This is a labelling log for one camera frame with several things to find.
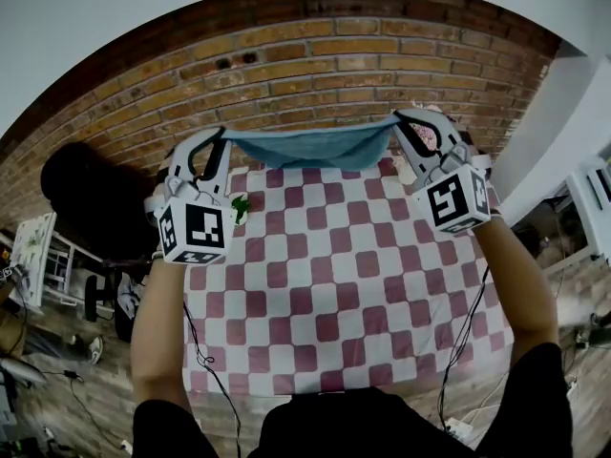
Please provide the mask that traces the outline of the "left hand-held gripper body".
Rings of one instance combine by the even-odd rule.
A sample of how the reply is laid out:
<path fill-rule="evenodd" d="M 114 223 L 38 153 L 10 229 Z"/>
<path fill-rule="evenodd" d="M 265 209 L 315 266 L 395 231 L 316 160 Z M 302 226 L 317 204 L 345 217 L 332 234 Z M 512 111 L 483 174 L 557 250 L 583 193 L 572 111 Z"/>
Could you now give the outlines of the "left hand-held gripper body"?
<path fill-rule="evenodd" d="M 199 189 L 193 182 L 169 176 L 159 193 L 144 200 L 147 218 L 158 229 L 153 260 L 207 265 L 230 249 L 237 211 L 227 198 Z"/>

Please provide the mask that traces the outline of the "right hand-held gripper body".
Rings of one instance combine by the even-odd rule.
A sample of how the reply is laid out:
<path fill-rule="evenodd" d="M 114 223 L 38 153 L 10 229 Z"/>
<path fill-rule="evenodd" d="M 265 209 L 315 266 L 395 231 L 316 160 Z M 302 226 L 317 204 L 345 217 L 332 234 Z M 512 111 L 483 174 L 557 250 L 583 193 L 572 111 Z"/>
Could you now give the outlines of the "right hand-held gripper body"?
<path fill-rule="evenodd" d="M 473 163 L 472 150 L 458 142 L 424 175 L 413 193 L 433 230 L 458 234 L 491 219 L 486 173 Z"/>

